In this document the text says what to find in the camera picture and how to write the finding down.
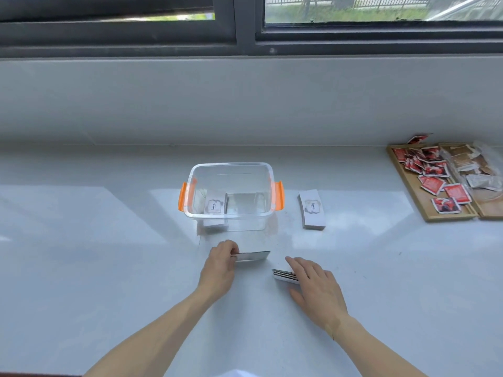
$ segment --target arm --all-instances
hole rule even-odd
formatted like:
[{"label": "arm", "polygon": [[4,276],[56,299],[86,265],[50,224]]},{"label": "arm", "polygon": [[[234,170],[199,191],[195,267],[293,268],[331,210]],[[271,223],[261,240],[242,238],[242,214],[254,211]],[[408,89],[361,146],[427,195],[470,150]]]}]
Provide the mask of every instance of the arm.
[{"label": "arm", "polygon": [[426,377],[350,317],[344,297],[330,271],[302,258],[286,257],[302,293],[290,290],[305,314],[339,343],[363,377]]},{"label": "arm", "polygon": [[233,241],[210,251],[196,290],[104,355],[85,377],[162,377],[203,314],[230,289],[239,253]]}]

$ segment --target white wall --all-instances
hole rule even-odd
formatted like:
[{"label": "white wall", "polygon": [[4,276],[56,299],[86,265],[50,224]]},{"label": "white wall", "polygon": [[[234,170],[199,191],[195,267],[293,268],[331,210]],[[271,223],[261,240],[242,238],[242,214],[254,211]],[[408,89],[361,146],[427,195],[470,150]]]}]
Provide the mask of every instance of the white wall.
[{"label": "white wall", "polygon": [[502,57],[6,60],[0,140],[503,144]]}]

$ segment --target clear plastic container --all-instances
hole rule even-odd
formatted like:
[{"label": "clear plastic container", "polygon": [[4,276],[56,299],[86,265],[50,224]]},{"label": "clear plastic container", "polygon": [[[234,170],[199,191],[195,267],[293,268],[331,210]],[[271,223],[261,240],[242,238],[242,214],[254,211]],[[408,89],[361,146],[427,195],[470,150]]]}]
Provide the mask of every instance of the clear plastic container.
[{"label": "clear plastic container", "polygon": [[[225,209],[208,214],[207,195],[222,194],[226,194]],[[198,164],[180,191],[178,209],[197,220],[198,227],[263,230],[284,202],[283,184],[274,181],[273,168],[267,163]]]}]

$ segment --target wooden tray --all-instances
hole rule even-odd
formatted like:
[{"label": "wooden tray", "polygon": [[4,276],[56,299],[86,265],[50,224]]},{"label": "wooden tray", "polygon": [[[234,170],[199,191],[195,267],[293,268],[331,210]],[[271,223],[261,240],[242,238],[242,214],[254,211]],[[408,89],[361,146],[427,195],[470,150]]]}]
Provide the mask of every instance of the wooden tray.
[{"label": "wooden tray", "polygon": [[[457,147],[470,143],[439,143],[439,147]],[[472,189],[473,207],[482,220],[503,220],[503,192]]]},{"label": "wooden tray", "polygon": [[[416,206],[418,207],[421,215],[426,222],[445,222],[445,221],[459,221],[459,220],[471,220],[478,216],[477,211],[471,203],[467,203],[461,206],[461,213],[457,214],[439,214],[435,210],[431,199],[435,198],[431,193],[421,188],[421,182],[418,179],[418,175],[408,171],[404,168],[403,164],[398,161],[393,152],[393,148],[422,148],[426,147],[425,144],[419,145],[393,145],[386,147],[389,157],[393,165],[395,166],[398,174],[402,178],[403,183],[406,185],[412,199],[414,200]],[[456,183],[452,177],[446,178],[450,183]],[[441,191],[437,197],[447,198],[447,193]]]}]

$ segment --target right hand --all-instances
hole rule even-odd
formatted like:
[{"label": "right hand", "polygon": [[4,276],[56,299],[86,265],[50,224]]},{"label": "right hand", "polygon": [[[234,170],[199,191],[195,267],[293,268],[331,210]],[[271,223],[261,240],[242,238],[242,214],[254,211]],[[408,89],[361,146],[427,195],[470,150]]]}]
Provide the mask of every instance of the right hand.
[{"label": "right hand", "polygon": [[324,329],[333,340],[341,323],[349,318],[341,287],[330,271],[303,258],[285,258],[299,280],[302,293],[290,289],[295,303],[313,323]]}]

